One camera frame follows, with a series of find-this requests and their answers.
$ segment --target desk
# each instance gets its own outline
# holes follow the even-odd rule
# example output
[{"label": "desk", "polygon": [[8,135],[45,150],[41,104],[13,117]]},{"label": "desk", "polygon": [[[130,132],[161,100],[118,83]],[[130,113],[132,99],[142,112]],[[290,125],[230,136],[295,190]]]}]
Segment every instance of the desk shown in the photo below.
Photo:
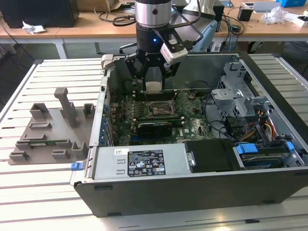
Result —
[{"label": "desk", "polygon": [[[246,0],[232,0],[235,7],[239,7]],[[231,8],[225,8],[225,14]],[[285,8],[290,13],[301,14],[308,9],[308,2],[304,7]],[[232,10],[229,16],[236,18],[238,9]],[[307,41],[308,27],[298,27],[295,24],[285,22],[285,24],[265,25],[258,21],[262,14],[252,13],[249,22],[243,22],[245,32],[239,36],[238,41]],[[56,45],[61,59],[68,58],[66,43],[89,43],[96,44],[99,50],[99,42],[136,42],[135,25],[127,27],[114,27],[111,23],[102,22],[92,12],[81,12],[73,28],[47,28],[47,32],[30,35],[22,29],[8,29],[9,33],[20,43],[53,43]],[[228,35],[227,25],[222,22],[220,30],[213,38],[214,46],[220,43]],[[0,27],[0,43],[14,43],[12,39]]]}]

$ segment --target blue tab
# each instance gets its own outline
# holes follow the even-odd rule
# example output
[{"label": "blue tab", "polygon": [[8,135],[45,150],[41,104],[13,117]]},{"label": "blue tab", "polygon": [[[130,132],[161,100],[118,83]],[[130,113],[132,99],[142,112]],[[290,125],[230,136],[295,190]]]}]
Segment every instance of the blue tab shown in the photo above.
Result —
[{"label": "blue tab", "polygon": [[258,152],[258,149],[254,143],[241,143],[236,147],[236,150],[239,154]]},{"label": "blue tab", "polygon": [[81,162],[75,162],[71,165],[72,171],[81,171],[82,170],[82,163]]},{"label": "blue tab", "polygon": [[286,145],[287,145],[287,147],[288,147],[288,149],[289,149],[290,152],[291,152],[292,150],[294,150],[294,145],[292,144],[292,142],[288,141]]},{"label": "blue tab", "polygon": [[237,150],[237,152],[238,152],[239,154],[243,154],[243,153],[244,153],[244,150],[242,149],[241,146],[237,146],[237,147],[236,147],[236,150]]}]

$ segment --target motherboard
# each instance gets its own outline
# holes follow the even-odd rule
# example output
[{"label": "motherboard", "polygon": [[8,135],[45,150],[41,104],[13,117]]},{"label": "motherboard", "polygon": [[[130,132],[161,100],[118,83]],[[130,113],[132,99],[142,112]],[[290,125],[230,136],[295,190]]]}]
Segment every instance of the motherboard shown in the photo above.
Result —
[{"label": "motherboard", "polygon": [[212,139],[203,113],[204,97],[192,90],[114,97],[109,117],[115,146]]}]

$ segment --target plastic bag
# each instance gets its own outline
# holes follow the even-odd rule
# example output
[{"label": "plastic bag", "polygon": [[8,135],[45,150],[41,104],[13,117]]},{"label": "plastic bag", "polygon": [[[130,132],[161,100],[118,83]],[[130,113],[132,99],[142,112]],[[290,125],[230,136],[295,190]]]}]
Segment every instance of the plastic bag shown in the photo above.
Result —
[{"label": "plastic bag", "polygon": [[261,21],[265,24],[282,23],[284,24],[283,17],[288,13],[284,11],[281,6],[277,6],[271,10],[271,12],[266,12],[261,17]]}]

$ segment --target power supply label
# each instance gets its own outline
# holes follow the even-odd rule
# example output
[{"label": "power supply label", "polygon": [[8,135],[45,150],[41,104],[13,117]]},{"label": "power supply label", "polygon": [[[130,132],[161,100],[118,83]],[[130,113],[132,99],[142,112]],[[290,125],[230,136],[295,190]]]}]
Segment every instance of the power supply label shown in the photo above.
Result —
[{"label": "power supply label", "polygon": [[144,177],[165,175],[163,150],[128,152],[128,175]]}]

